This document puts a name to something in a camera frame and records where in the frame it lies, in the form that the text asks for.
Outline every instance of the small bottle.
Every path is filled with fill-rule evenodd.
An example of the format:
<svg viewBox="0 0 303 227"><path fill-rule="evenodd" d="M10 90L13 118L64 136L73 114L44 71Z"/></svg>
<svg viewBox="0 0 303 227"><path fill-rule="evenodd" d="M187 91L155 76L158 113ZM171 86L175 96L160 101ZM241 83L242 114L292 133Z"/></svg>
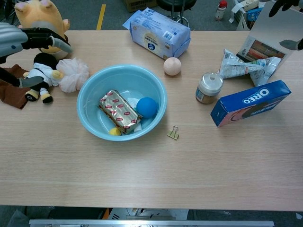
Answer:
<svg viewBox="0 0 303 227"><path fill-rule="evenodd" d="M225 0L220 1L214 19L217 21L222 20L226 8L227 8L227 1Z"/></svg>
<svg viewBox="0 0 303 227"><path fill-rule="evenodd" d="M213 103L222 86L223 79L218 73L207 72L199 81L196 99L203 104Z"/></svg>

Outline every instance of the blue ball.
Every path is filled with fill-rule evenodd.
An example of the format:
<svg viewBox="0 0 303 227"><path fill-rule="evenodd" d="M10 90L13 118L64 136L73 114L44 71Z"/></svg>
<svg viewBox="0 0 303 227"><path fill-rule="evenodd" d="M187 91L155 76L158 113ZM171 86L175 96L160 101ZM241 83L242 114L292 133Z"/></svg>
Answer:
<svg viewBox="0 0 303 227"><path fill-rule="evenodd" d="M152 98L145 97L139 100L136 110L142 117L151 118L156 115L158 104Z"/></svg>

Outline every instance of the yellow plush toy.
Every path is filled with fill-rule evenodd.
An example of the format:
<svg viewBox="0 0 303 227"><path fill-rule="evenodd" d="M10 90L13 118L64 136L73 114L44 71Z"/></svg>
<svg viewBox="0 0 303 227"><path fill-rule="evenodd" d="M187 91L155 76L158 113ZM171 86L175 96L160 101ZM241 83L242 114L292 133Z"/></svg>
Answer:
<svg viewBox="0 0 303 227"><path fill-rule="evenodd" d="M21 24L19 28L46 27L68 41L64 33L70 28L70 21L68 19L62 20L57 7L50 0L19 2L15 5L15 12ZM58 60L68 54L51 46L49 49L41 51L53 55Z"/></svg>

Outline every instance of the yellow floor line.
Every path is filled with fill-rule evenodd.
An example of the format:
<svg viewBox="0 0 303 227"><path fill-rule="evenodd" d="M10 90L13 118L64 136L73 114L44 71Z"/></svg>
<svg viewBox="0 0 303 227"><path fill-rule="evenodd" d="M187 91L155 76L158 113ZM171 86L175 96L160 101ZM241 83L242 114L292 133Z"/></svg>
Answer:
<svg viewBox="0 0 303 227"><path fill-rule="evenodd" d="M101 30L106 4L102 4L96 30Z"/></svg>

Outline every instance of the blue box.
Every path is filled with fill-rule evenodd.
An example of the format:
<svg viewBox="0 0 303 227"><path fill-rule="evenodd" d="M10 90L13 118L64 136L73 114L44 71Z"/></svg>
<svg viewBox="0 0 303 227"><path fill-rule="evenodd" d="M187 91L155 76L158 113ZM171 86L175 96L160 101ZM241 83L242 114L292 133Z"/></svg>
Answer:
<svg viewBox="0 0 303 227"><path fill-rule="evenodd" d="M290 93L286 84L278 80L221 97L210 115L220 127L271 110Z"/></svg>

